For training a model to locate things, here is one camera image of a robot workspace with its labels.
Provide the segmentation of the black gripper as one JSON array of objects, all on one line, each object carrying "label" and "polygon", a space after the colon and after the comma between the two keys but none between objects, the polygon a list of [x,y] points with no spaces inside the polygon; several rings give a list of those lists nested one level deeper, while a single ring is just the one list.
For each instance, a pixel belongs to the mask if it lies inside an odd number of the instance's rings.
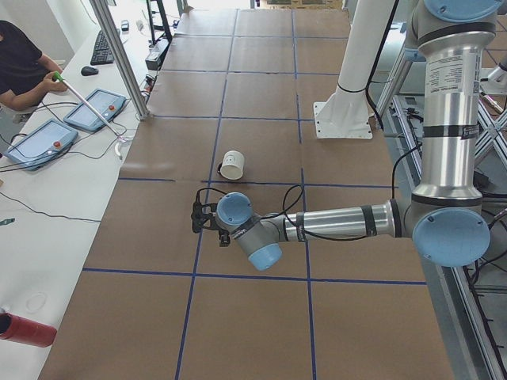
[{"label": "black gripper", "polygon": [[227,247],[231,243],[229,231],[222,228],[221,226],[214,225],[212,227],[213,230],[216,230],[219,235],[219,246],[220,247]]}]

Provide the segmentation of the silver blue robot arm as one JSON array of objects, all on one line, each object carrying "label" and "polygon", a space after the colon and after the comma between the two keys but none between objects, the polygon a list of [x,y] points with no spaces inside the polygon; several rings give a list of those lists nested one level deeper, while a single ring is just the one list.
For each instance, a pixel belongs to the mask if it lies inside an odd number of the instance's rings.
[{"label": "silver blue robot arm", "polygon": [[410,238],[421,257],[444,267],[472,264],[489,248],[482,194],[474,187],[483,49],[496,34],[500,1],[420,1],[407,21],[406,46],[425,59],[422,173],[408,204],[258,215],[231,192],[212,208],[212,225],[263,271],[280,244],[320,238],[354,241],[388,234]]}]

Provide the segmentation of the person's hand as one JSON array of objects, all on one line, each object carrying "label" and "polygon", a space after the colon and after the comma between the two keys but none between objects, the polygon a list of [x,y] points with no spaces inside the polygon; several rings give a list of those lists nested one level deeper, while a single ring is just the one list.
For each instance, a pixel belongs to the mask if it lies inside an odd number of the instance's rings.
[{"label": "person's hand", "polygon": [[67,90],[67,86],[59,80],[58,71],[47,73],[41,84],[46,92],[64,92]]}]

